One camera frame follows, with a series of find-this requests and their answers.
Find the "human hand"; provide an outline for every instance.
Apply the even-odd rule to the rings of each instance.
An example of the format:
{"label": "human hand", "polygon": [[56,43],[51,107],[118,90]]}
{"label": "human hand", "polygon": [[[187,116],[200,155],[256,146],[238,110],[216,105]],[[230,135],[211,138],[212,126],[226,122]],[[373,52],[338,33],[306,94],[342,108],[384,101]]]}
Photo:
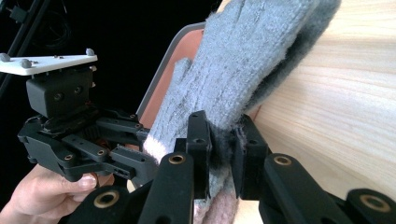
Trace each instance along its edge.
{"label": "human hand", "polygon": [[69,182],[40,165],[20,182],[0,214],[0,223],[58,223],[71,214],[97,185],[114,183],[114,176],[84,175]]}

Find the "white mounting plate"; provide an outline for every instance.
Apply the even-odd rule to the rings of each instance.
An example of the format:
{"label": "white mounting plate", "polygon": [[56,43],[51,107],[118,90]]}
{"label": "white mounting plate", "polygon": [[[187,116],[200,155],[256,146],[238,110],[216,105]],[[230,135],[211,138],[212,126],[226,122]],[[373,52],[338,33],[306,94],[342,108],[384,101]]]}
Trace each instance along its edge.
{"label": "white mounting plate", "polygon": [[[27,59],[32,62],[31,68],[23,68],[21,60]],[[52,70],[75,66],[83,63],[97,61],[96,55],[66,55],[66,56],[46,56],[46,57],[20,57],[11,58],[9,62],[0,61],[0,72],[10,73],[20,76],[30,76],[45,73]]]}

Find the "wooden surface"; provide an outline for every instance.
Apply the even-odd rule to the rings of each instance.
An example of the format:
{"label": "wooden surface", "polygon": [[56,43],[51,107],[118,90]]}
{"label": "wooden surface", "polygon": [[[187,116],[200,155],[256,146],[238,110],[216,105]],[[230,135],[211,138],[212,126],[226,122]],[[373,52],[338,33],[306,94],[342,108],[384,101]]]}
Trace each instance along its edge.
{"label": "wooden surface", "polygon": [[[327,191],[396,200],[396,1],[344,0],[255,122],[274,152],[297,158]],[[260,223],[257,206],[242,202],[235,223]]]}

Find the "black background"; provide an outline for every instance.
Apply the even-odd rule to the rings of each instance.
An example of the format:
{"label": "black background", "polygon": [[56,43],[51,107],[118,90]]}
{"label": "black background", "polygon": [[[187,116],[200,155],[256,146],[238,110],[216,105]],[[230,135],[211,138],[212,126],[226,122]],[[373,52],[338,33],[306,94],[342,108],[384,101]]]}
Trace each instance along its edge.
{"label": "black background", "polygon": [[[7,5],[27,10],[31,2],[9,0]],[[86,48],[93,49],[99,61],[93,76],[96,87],[90,91],[92,101],[135,113],[175,34],[185,25],[205,21],[219,4],[220,0],[52,0],[42,25],[67,24],[70,32],[65,36],[69,38],[51,42],[46,39],[48,26],[41,26],[24,56],[85,54]],[[9,12],[3,11],[0,52],[8,52],[18,29]],[[26,77],[13,77],[0,102],[0,208],[33,167],[17,138],[26,119],[35,115],[25,81]]]}

